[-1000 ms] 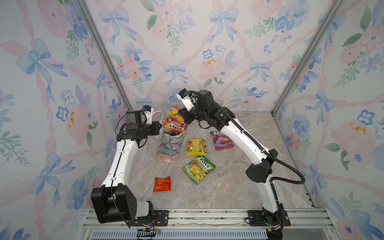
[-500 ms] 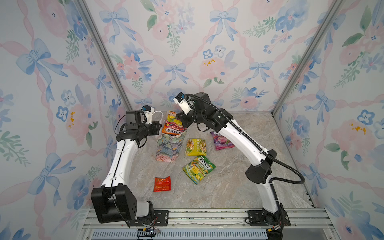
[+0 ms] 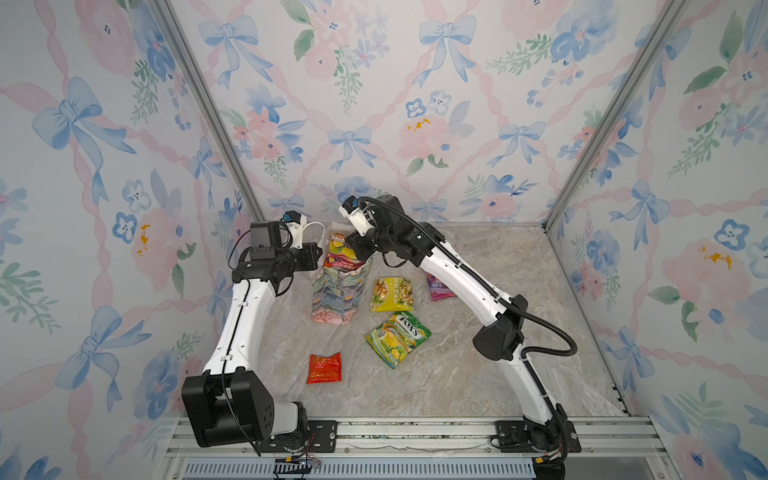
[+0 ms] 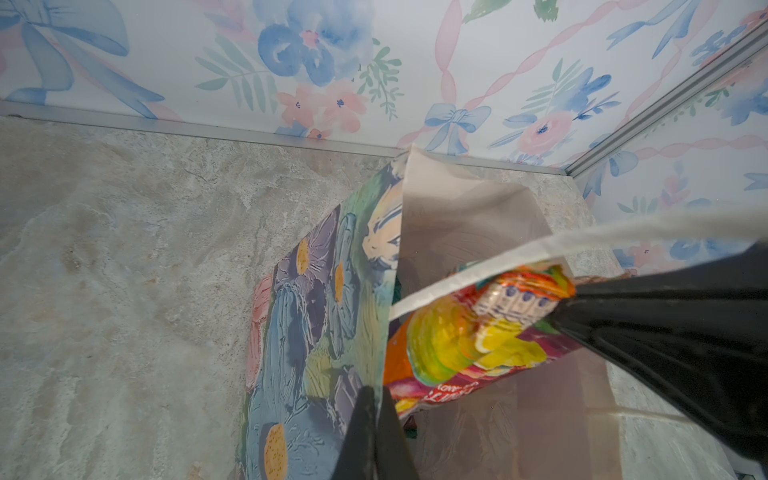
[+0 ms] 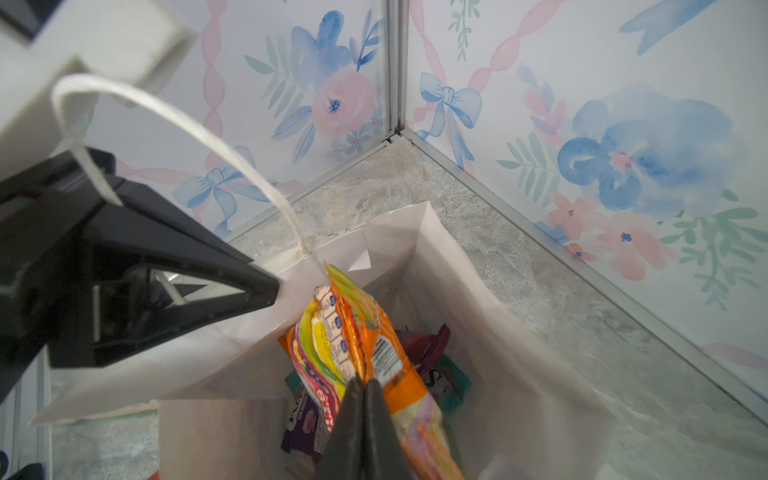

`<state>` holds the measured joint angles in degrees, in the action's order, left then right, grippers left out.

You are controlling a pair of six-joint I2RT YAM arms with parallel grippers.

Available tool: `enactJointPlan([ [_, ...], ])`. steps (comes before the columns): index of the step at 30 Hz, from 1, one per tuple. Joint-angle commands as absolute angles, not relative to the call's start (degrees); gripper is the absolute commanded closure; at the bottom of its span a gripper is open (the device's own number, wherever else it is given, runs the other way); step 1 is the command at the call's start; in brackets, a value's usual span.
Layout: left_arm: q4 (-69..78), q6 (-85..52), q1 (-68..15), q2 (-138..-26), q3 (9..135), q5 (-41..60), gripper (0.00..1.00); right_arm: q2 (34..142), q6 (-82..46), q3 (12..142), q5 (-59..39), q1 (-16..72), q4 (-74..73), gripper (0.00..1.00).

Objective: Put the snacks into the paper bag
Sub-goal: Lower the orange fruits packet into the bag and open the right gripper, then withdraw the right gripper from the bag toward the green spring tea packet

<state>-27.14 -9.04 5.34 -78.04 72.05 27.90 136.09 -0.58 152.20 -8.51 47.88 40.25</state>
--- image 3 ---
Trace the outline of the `orange Fox's candy bag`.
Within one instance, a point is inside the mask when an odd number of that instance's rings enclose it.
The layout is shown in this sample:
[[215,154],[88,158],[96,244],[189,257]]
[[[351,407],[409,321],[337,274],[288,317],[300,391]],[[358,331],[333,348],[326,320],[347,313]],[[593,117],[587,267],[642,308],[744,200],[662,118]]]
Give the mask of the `orange Fox's candy bag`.
[[360,260],[354,250],[346,244],[346,235],[333,232],[330,236],[328,253],[325,258],[326,268],[350,272],[355,271],[365,264]]

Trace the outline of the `floral paper gift bag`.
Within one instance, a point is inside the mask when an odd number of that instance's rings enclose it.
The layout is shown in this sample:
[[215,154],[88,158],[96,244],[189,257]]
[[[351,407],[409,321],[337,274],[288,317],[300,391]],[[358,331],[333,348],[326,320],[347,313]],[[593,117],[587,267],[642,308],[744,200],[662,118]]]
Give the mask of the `floral paper gift bag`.
[[365,264],[355,271],[344,272],[324,266],[328,253],[330,236],[333,232],[347,236],[355,233],[348,225],[332,222],[323,236],[322,266],[313,278],[311,321],[328,325],[349,324],[355,315],[365,290],[370,265]]

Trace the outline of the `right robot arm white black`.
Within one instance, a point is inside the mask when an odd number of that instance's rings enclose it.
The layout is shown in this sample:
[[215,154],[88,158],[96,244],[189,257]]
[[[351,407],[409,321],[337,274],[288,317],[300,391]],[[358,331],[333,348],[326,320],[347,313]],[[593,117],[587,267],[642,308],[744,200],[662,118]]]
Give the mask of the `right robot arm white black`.
[[340,213],[354,227],[346,240],[358,258],[394,253],[445,284],[480,320],[474,348],[496,362],[523,410],[522,445],[547,457],[568,455],[567,414],[544,386],[533,354],[570,357],[574,339],[560,327],[527,311],[527,300],[494,286],[456,252],[432,224],[404,212],[398,198],[350,196]]

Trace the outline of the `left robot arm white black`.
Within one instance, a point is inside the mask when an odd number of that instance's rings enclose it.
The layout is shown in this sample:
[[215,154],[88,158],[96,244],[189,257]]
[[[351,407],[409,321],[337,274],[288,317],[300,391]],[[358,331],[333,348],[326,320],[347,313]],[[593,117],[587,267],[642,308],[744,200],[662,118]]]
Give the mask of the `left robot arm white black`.
[[264,258],[243,253],[233,271],[233,298],[221,337],[202,373],[185,379],[181,396],[199,446],[248,443],[261,452],[297,452],[311,437],[300,402],[279,403],[256,373],[261,336],[280,283],[318,268],[316,243],[281,247]]

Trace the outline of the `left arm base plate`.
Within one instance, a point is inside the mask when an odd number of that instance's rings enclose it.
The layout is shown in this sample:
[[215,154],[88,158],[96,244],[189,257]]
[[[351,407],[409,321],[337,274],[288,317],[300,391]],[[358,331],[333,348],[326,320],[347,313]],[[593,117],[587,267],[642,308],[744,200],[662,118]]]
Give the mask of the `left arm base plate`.
[[309,420],[294,432],[272,436],[256,443],[264,453],[295,454],[334,453],[339,423],[335,420]]

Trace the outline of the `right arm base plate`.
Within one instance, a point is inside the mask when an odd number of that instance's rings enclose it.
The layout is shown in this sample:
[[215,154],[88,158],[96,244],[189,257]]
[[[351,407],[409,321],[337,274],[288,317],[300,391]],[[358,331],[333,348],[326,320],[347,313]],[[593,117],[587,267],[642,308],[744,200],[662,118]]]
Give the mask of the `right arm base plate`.
[[556,420],[550,420],[545,425],[539,425],[528,419],[498,420],[494,422],[494,428],[491,444],[503,453],[554,455],[564,444],[568,453],[582,451],[578,434],[570,421],[560,425]]

